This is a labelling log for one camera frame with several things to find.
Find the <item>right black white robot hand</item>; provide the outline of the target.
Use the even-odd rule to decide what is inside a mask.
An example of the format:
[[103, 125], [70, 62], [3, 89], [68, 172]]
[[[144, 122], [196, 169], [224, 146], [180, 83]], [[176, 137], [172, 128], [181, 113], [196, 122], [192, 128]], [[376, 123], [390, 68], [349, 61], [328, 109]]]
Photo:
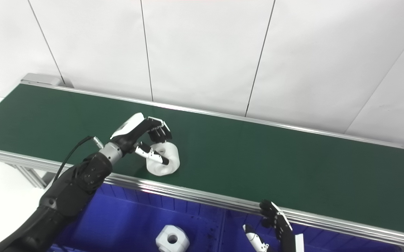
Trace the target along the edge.
[[[264, 199], [259, 204], [264, 228], [272, 228], [279, 241], [279, 252], [304, 252], [304, 235], [296, 234], [284, 211], [274, 202]], [[256, 252], [274, 252], [269, 244], [258, 235], [252, 225], [242, 226], [245, 235]]]

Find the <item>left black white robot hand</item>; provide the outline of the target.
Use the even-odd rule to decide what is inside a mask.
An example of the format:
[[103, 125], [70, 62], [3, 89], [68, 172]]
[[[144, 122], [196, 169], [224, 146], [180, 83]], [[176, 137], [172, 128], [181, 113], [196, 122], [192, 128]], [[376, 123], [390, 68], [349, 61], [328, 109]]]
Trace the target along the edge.
[[142, 113], [135, 113], [114, 132], [109, 142], [117, 146], [122, 156], [136, 153], [147, 160], [169, 165], [169, 159], [153, 150], [151, 146], [139, 141], [143, 134], [148, 134], [150, 139], [156, 144], [173, 139], [170, 129], [164, 120], [154, 117], [144, 117]]

